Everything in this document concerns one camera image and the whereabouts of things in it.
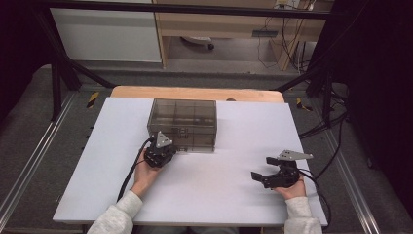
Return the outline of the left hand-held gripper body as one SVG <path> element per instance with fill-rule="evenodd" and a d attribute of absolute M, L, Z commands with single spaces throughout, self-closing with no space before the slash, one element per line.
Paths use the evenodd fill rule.
<path fill-rule="evenodd" d="M 148 142 L 150 145 L 144 152 L 144 161 L 151 168 L 162 168 L 165 164 L 171 161 L 177 152 L 177 148 L 173 145 L 173 141 L 161 131 L 150 136 Z"/>

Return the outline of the person's left hand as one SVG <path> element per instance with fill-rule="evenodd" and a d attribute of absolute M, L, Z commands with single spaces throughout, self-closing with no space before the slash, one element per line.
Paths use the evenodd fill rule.
<path fill-rule="evenodd" d="M 161 172 L 159 168 L 150 167 L 147 162 L 144 160 L 143 150 L 138 158 L 138 163 L 135 166 L 134 170 L 134 182 L 131 187 L 131 191 L 136 194 L 139 198 L 142 198 L 146 191 L 153 184 L 158 174 Z"/>

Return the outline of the office chair base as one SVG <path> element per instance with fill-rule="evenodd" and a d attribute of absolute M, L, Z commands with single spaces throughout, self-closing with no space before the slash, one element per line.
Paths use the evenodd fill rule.
<path fill-rule="evenodd" d="M 212 40 L 210 37 L 188 37 L 182 36 L 182 39 L 197 45 L 206 45 L 209 50 L 214 49 L 214 45 L 212 44 Z"/>

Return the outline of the white foam board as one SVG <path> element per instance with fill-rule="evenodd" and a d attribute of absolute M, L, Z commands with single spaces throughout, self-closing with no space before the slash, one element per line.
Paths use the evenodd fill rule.
<path fill-rule="evenodd" d="M 142 143 L 149 137 L 150 98 L 108 98 L 58 204 L 54 219 L 95 221 L 117 200 Z M 143 198 L 138 225 L 281 226 L 283 197 L 251 178 L 284 150 L 302 149 L 285 103 L 219 101 L 215 148 L 182 152 L 164 166 Z"/>

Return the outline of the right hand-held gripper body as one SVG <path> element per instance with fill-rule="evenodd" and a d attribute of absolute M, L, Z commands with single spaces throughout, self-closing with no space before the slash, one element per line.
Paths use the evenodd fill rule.
<path fill-rule="evenodd" d="M 280 161 L 280 169 L 274 175 L 263 176 L 262 184 L 265 188 L 290 187 L 300 177 L 296 161 L 313 158 L 312 154 L 284 150 L 276 157 Z"/>

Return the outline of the aluminium floor rail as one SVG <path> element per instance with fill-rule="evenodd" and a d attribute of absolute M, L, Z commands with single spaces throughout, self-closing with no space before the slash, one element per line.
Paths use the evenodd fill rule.
<path fill-rule="evenodd" d="M 358 220 L 365 234 L 381 234 L 381 230 L 376 222 L 376 219 L 371 212 L 355 176 L 350 170 L 348 163 L 342 153 L 339 141 L 333 134 L 332 130 L 325 131 L 325 137 L 329 147 L 335 154 L 333 162 L 336 164 L 340 177 L 343 180 L 346 191 L 350 197 L 352 205 L 357 213 Z"/>
<path fill-rule="evenodd" d="M 77 92 L 69 92 L 67 94 L 61 105 L 61 112 L 57 115 L 56 119 L 49 124 L 47 130 L 40 138 L 28 161 L 24 165 L 24 168 L 20 172 L 19 177 L 13 184 L 10 192 L 0 205 L 0 229 L 6 226 L 14 209 L 19 203 L 24 190 L 40 165 L 76 96 L 78 96 Z"/>

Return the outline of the light wooden desk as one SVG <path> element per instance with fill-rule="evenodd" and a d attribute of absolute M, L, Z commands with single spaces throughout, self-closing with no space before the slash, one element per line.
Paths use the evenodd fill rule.
<path fill-rule="evenodd" d="M 225 6 L 277 10 L 330 11 L 334 0 L 152 0 L 155 4 Z M 276 65 L 287 69 L 301 42 L 316 42 L 324 28 L 323 19 L 279 19 L 271 17 L 219 16 L 157 13 L 155 15 L 162 60 L 166 60 L 167 40 L 172 36 L 212 38 L 252 38 L 252 30 L 277 30 L 267 39 Z"/>

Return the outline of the yellow black hazard tape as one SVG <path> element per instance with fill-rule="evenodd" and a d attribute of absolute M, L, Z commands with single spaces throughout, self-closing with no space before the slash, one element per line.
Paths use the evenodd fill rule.
<path fill-rule="evenodd" d="M 86 107 L 87 108 L 92 108 L 94 106 L 94 103 L 95 103 L 96 99 L 98 98 L 98 96 L 99 96 L 99 92 L 93 92 L 91 94 L 89 100 L 88 100 L 88 103 L 87 103 Z"/>
<path fill-rule="evenodd" d="M 313 111 L 313 108 L 311 106 L 306 106 L 303 104 L 302 99 L 300 97 L 296 98 L 296 106 L 299 109 L 304 109 L 306 111 Z"/>

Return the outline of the grey power strip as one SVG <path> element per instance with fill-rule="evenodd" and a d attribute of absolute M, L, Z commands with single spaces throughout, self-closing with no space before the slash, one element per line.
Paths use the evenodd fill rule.
<path fill-rule="evenodd" d="M 279 32 L 277 30 L 252 30 L 251 37 L 254 38 L 273 38 L 277 37 Z"/>

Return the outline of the black metal frame stand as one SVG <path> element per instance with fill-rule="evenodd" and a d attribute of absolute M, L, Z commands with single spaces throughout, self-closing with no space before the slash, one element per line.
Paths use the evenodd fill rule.
<path fill-rule="evenodd" d="M 297 78 L 289 81 L 277 88 L 276 92 L 283 93 L 294 86 L 309 80 L 310 85 L 306 89 L 306 94 L 313 98 L 319 93 L 322 93 L 322 110 L 321 120 L 328 128 L 332 127 L 332 120 L 330 119 L 330 103 L 332 98 L 332 84 L 333 84 L 333 71 L 340 57 L 339 49 L 329 49 L 318 59 L 315 59 L 304 74 L 299 75 Z"/>
<path fill-rule="evenodd" d="M 105 88 L 113 89 L 116 87 L 115 84 L 92 73 L 79 62 L 69 57 L 58 35 L 58 31 L 53 28 L 52 21 L 47 18 L 48 9 L 46 7 L 31 7 L 30 12 L 46 37 L 46 44 L 50 50 L 49 56 L 52 59 L 53 121 L 62 112 L 61 81 L 65 83 L 69 91 L 79 91 L 82 83 L 77 73 L 80 72 Z"/>

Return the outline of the white cabinet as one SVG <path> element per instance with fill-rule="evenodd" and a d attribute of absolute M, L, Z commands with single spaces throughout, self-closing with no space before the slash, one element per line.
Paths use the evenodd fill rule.
<path fill-rule="evenodd" d="M 76 60 L 160 62 L 153 13 L 51 9 L 67 54 Z"/>

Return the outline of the smoky transparent drawer box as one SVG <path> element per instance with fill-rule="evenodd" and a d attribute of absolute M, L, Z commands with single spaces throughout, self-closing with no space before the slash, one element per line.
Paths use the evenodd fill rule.
<path fill-rule="evenodd" d="M 173 141 L 173 145 L 210 145 L 215 148 L 216 102 L 156 98 L 152 104 L 147 130 L 149 135 L 161 131 Z"/>

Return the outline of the person's right hand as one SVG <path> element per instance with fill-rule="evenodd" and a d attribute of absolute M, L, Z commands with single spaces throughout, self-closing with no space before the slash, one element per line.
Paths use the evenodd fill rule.
<path fill-rule="evenodd" d="M 285 200 L 307 196 L 305 182 L 302 176 L 290 187 L 276 187 L 275 191 L 280 193 Z"/>

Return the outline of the black curtain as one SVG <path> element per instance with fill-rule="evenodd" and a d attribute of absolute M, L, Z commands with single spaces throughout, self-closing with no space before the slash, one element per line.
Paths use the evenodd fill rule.
<path fill-rule="evenodd" d="M 413 0 L 335 0 L 314 59 L 327 57 L 367 154 L 413 216 Z"/>
<path fill-rule="evenodd" d="M 33 73 L 49 62 L 29 0 L 0 0 L 0 123 L 19 102 Z"/>

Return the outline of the black metal frame crossbar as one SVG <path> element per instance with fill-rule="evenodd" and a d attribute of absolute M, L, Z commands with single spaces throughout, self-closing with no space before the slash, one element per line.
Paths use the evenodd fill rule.
<path fill-rule="evenodd" d="M 319 12 L 304 10 L 277 10 L 242 7 L 101 2 L 81 0 L 33 0 L 33 3 L 39 7 L 97 11 L 273 17 L 314 20 L 340 19 L 345 16 L 343 13 L 332 13 L 326 11 Z"/>

